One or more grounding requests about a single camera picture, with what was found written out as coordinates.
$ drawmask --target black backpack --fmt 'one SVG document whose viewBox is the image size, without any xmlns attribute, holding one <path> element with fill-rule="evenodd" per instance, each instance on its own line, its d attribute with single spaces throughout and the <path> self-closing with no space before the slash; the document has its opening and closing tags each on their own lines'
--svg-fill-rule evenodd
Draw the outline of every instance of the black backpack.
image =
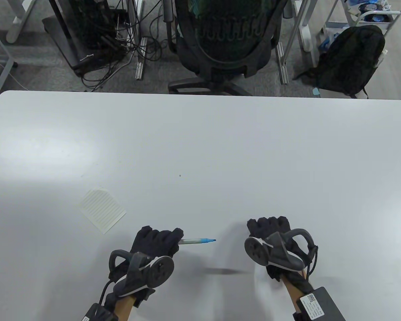
<svg viewBox="0 0 401 321">
<path fill-rule="evenodd" d="M 318 66 L 301 73 L 315 80 L 318 88 L 342 92 L 356 98 L 376 71 L 385 46 L 379 27 L 354 26 L 344 30 L 319 57 Z"/>
</svg>

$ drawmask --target floor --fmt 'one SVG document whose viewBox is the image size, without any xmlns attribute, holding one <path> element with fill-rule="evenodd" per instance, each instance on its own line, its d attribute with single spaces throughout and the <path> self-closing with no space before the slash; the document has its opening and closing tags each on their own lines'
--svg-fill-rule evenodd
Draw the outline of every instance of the floor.
<svg viewBox="0 0 401 321">
<path fill-rule="evenodd" d="M 157 0 L 146 0 L 144 12 L 148 12 L 157 3 Z M 143 21 L 142 30 L 148 30 L 150 21 L 157 16 L 157 9 Z M 20 38 L 8 48 L 19 67 L 13 71 L 14 77 L 29 90 L 52 91 L 84 91 L 86 88 L 74 73 L 69 69 L 57 47 L 45 33 L 41 20 L 53 15 L 48 0 L 37 0 L 33 11 L 28 18 Z M 5 0 L 0 0 L 0 38 L 5 41 L 6 31 L 13 20 L 12 11 Z M 166 37 L 165 25 L 159 25 L 160 39 Z M 281 39 L 286 43 L 292 27 L 292 19 L 283 22 Z M 312 87 L 301 81 L 293 81 L 289 85 L 281 85 L 273 50 L 269 64 L 261 69 L 257 75 L 244 79 L 241 77 L 235 82 L 258 96 L 289 96 L 312 97 Z M 289 76 L 302 72 L 307 68 L 308 55 L 303 55 L 297 43 L 293 46 L 289 59 Z M 105 92 L 142 92 L 167 93 L 167 83 L 170 81 L 190 78 L 194 74 L 186 70 L 178 57 L 168 49 L 158 62 L 148 62 L 142 81 L 135 80 L 135 61 L 118 72 L 102 89 Z M 104 71 L 88 74 L 87 78 L 98 77 Z M 18 84 L 8 78 L 4 90 L 20 90 Z"/>
<path fill-rule="evenodd" d="M 111 5 L 116 1 L 109 0 Z M 391 1 L 393 10 L 401 9 L 401 0 Z M 155 3 L 156 0 L 146 0 L 144 12 L 148 12 Z M 320 31 L 332 5 L 333 0 L 318 0 L 309 24 L 312 34 Z M 333 18 L 344 21 L 342 20 L 344 18 L 343 9 L 339 6 L 333 14 Z M 15 44 L 8 45 L 10 52 L 20 64 L 13 75 L 30 90 L 84 91 L 86 88 L 80 79 L 71 72 L 60 52 L 43 30 L 41 20 L 52 14 L 48 0 L 37 0 L 20 38 Z M 150 21 L 156 15 L 157 11 L 155 10 L 151 17 L 145 19 L 142 25 L 143 30 L 148 29 Z M 10 7 L 5 0 L 0 0 L 0 38 L 3 41 L 12 20 Z M 281 40 L 284 44 L 288 39 L 292 23 L 292 20 L 284 20 L 281 33 Z M 161 23 L 159 27 L 160 38 L 165 38 L 164 23 Z M 386 41 L 388 55 L 367 85 L 367 92 L 373 99 L 401 99 L 401 17 L 386 36 Z M 290 78 L 309 66 L 309 55 L 300 50 L 297 41 L 291 50 L 288 66 Z M 96 78 L 101 74 L 103 72 L 95 72 L 90 76 Z M 192 76 L 193 73 L 181 66 L 176 55 L 165 50 L 159 62 L 147 63 L 142 81 L 135 80 L 135 62 L 133 62 L 116 74 L 101 90 L 106 92 L 166 93 L 169 81 Z M 312 97 L 312 88 L 301 81 L 291 81 L 289 85 L 280 84 L 274 51 L 269 64 L 257 75 L 248 79 L 241 78 L 236 82 L 252 94 L 259 96 Z M 20 89 L 18 84 L 8 78 L 4 90 Z M 326 91 L 321 91 L 321 96 L 345 97 L 339 93 Z"/>
</svg>

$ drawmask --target chair base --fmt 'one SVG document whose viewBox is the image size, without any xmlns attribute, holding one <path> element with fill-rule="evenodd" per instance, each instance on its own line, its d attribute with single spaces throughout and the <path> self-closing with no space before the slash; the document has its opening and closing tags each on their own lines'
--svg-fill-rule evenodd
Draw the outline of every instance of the chair base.
<svg viewBox="0 0 401 321">
<path fill-rule="evenodd" d="M 193 92 L 180 92 L 180 89 L 208 89 L 209 91 L 193 91 Z M 220 83 L 213 83 L 205 81 L 202 78 L 188 78 L 178 81 L 171 81 L 168 84 L 168 92 L 170 94 L 186 94 L 186 95 L 219 95 L 229 94 L 232 96 L 252 96 L 249 92 L 235 85 L 230 81 L 223 81 Z"/>
</svg>

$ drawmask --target sticker label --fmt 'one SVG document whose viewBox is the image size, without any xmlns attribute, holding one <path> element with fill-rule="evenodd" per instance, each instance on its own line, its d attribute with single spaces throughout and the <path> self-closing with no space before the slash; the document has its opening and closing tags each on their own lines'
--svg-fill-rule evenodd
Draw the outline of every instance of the sticker label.
<svg viewBox="0 0 401 321">
<path fill-rule="evenodd" d="M 306 309 L 307 314 L 311 320 L 315 320 L 323 315 L 325 315 L 318 301 L 316 300 L 313 293 L 305 295 L 300 298 L 301 304 L 303 304 Z"/>
</svg>

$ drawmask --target white table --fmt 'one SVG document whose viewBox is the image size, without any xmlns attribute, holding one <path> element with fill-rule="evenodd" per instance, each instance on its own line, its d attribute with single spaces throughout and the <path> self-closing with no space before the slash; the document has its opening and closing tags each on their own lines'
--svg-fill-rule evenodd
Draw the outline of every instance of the white table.
<svg viewBox="0 0 401 321">
<path fill-rule="evenodd" d="M 105 235 L 77 209 L 96 187 L 128 211 Z M 0 96 L 0 320 L 81 320 L 110 252 L 150 224 L 217 242 L 182 246 L 131 320 L 290 321 L 243 247 L 246 221 L 271 215 L 312 234 L 312 283 L 346 320 L 401 321 L 401 101 Z"/>
</svg>

